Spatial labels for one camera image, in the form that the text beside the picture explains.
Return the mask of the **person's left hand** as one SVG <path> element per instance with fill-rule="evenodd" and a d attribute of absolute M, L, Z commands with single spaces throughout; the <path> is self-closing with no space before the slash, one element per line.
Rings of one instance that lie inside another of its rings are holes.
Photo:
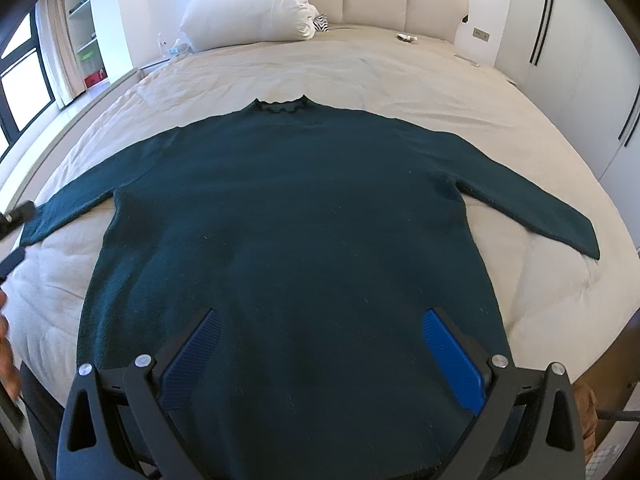
<path fill-rule="evenodd" d="M 14 365 L 14 354 L 8 338 L 9 322 L 4 313 L 0 314 L 0 378 L 1 385 L 12 401 L 20 396 L 21 377 Z"/>

